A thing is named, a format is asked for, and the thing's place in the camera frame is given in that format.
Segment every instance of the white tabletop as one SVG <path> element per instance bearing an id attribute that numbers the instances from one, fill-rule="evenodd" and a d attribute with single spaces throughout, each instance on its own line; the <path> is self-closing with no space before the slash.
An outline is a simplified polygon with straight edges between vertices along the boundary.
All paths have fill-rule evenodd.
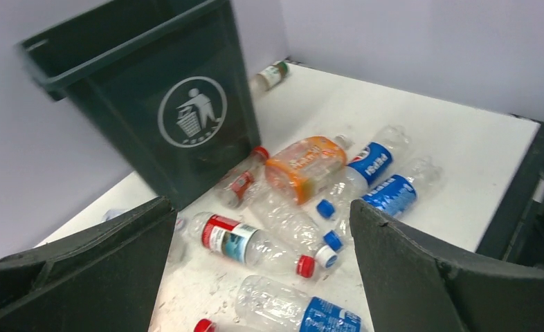
<path id="1" fill-rule="evenodd" d="M 345 133 L 355 142 L 349 153 L 353 156 L 384 125 L 403 125 L 413 140 L 414 156 L 431 155 L 445 169 L 446 180 L 401 220 L 475 251 L 538 124 L 300 66 L 291 71 L 286 82 L 255 105 L 263 145 L 272 154 L 307 136 Z M 155 196 L 134 172 L 41 244 L 96 225 L 108 209 L 134 208 Z M 315 204 L 305 209 L 322 227 L 332 228 L 314 213 Z M 181 214 L 201 211 L 260 225 L 247 210 L 222 207 L 211 193 Z M 343 306 L 371 326 L 355 253 L 346 248 L 339 259 L 337 269 L 316 280 L 279 280 Z M 235 292 L 250 274 L 254 271 L 189 243 L 183 262 L 166 266 L 150 331 L 160 326 L 162 331 L 191 331 L 203 317 L 234 324 Z"/>

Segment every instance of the small bottle with red cap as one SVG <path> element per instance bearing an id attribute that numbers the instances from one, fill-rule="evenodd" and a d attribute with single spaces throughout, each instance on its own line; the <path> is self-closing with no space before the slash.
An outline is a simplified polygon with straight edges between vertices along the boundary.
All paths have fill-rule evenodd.
<path id="1" fill-rule="evenodd" d="M 315 271 L 313 257 L 296 253 L 269 232 L 211 212 L 194 216 L 185 234 L 213 252 L 270 275 L 310 278 Z"/>
<path id="2" fill-rule="evenodd" d="M 244 201 L 248 188 L 254 184 L 257 173 L 270 158 L 263 147 L 256 147 L 250 156 L 232 168 L 213 187 L 215 196 L 228 208 L 238 208 Z"/>
<path id="3" fill-rule="evenodd" d="M 247 326 L 221 326 L 203 319 L 194 327 L 194 332 L 259 332 L 259 330 Z"/>

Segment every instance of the white wall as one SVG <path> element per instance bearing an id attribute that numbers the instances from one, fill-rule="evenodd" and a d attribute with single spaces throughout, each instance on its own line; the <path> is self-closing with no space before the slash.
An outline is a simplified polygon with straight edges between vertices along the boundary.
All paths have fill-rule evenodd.
<path id="1" fill-rule="evenodd" d="M 103 0 L 0 0 L 0 257 L 27 249 L 131 171 L 67 100 L 34 86 L 12 47 Z M 254 74 L 287 56 L 277 1 L 236 0 Z"/>
<path id="2" fill-rule="evenodd" d="M 544 0 L 281 0 L 292 58 L 544 120 Z"/>

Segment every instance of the blue bottle label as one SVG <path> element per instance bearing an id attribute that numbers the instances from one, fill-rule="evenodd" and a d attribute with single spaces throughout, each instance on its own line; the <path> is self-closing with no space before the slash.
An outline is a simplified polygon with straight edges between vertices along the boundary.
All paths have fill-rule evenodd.
<path id="1" fill-rule="evenodd" d="M 378 210 L 396 217 L 417 200 L 417 192 L 406 178 L 393 175 L 362 199 Z"/>
<path id="2" fill-rule="evenodd" d="M 359 332 L 362 319 L 318 297 L 313 297 L 299 332 Z"/>
<path id="3" fill-rule="evenodd" d="M 371 142 L 349 163 L 371 185 L 392 164 L 392 154 L 382 145 Z"/>

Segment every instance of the clear plastic bottle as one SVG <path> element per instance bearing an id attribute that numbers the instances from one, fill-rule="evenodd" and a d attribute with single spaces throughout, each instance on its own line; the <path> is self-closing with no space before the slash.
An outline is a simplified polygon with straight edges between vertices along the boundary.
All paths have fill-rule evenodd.
<path id="1" fill-rule="evenodd" d="M 247 326 L 222 326 L 207 319 L 199 320 L 194 327 L 194 332 L 259 332 Z"/>
<path id="2" fill-rule="evenodd" d="M 297 204 L 306 203 L 325 190 L 347 163 L 345 151 L 352 141 L 345 136 L 330 140 L 324 136 L 293 143 L 266 161 L 268 183 Z"/>
<path id="3" fill-rule="evenodd" d="M 269 332 L 368 332 L 357 315 L 259 275 L 247 277 L 239 287 L 235 312 Z"/>
<path id="4" fill-rule="evenodd" d="M 396 218 L 417 199 L 424 199 L 442 178 L 443 169 L 434 166 L 431 157 L 416 158 L 362 199 Z M 352 236 L 349 219 L 341 221 L 337 227 L 341 233 Z"/>
<path id="5" fill-rule="evenodd" d="M 334 231 L 324 234 L 315 221 L 279 191 L 262 186 L 251 198 L 251 212 L 264 227 L 289 244 L 296 252 L 315 257 L 319 265 L 330 268 L 343 246 Z"/>
<path id="6" fill-rule="evenodd" d="M 213 252 L 272 275 L 310 278 L 315 270 L 312 257 L 296 254 L 270 233 L 211 212 L 194 216 L 185 233 Z"/>
<path id="7" fill-rule="evenodd" d="M 334 178 L 317 211 L 325 219 L 342 221 L 350 217 L 350 203 L 368 192 L 370 186 L 395 161 L 407 154 L 410 138 L 402 126 L 382 128 L 365 149 Z"/>
<path id="8" fill-rule="evenodd" d="M 270 155 L 263 147 L 256 147 L 250 156 L 231 169 L 213 187 L 215 196 L 228 208 L 238 208 L 244 199 L 246 190 L 255 182 L 258 169 Z"/>
<path id="9" fill-rule="evenodd" d="M 260 99 L 267 91 L 284 81 L 289 71 L 287 63 L 280 61 L 266 67 L 266 69 L 252 77 L 250 80 L 252 99 Z"/>

